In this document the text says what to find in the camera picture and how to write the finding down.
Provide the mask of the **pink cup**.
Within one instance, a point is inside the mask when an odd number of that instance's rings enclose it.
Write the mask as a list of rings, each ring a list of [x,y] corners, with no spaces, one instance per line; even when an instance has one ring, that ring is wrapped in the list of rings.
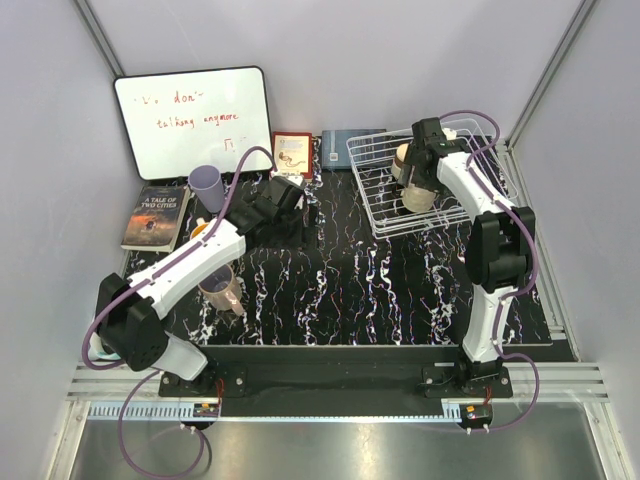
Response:
[[[201,281],[198,289],[217,311],[232,312],[236,316],[242,316],[245,313],[241,303],[242,289],[229,264],[217,269]]]

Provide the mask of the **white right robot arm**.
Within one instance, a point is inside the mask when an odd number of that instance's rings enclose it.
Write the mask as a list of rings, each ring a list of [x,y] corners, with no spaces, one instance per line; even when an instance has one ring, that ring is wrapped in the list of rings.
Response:
[[[446,386],[466,396],[496,392],[502,380],[503,331],[512,300],[533,288],[539,269],[534,212],[507,199],[476,164],[482,149],[450,139],[436,117],[415,122],[399,182],[449,191],[472,222],[465,267],[473,284],[470,320]]]

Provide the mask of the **white patterned mug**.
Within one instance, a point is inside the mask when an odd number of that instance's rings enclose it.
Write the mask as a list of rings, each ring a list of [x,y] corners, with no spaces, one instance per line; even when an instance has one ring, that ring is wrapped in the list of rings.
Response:
[[[204,235],[210,229],[210,222],[205,221],[203,218],[198,218],[196,221],[195,228],[191,231],[190,239],[201,241],[204,238]]]

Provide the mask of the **cream ribbed cup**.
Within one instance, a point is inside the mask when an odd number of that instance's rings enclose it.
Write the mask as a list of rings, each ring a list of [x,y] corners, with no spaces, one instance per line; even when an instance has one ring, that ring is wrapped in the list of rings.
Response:
[[[410,184],[401,193],[403,206],[412,213],[427,213],[433,206],[437,193]]]

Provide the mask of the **lavender cup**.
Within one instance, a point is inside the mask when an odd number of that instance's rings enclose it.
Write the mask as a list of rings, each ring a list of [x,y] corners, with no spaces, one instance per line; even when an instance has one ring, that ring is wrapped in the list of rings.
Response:
[[[216,167],[196,167],[188,176],[188,184],[208,212],[215,214],[221,211],[225,194],[221,173]]]

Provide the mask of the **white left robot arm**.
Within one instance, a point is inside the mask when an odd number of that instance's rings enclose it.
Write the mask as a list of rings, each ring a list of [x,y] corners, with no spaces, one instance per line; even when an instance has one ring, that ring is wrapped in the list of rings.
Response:
[[[155,368],[178,376],[196,396],[215,386],[204,352],[165,330],[162,319],[221,267],[256,248],[287,243],[302,224],[306,181],[274,176],[249,201],[233,202],[173,253],[127,279],[111,274],[100,284],[95,333],[133,371]]]

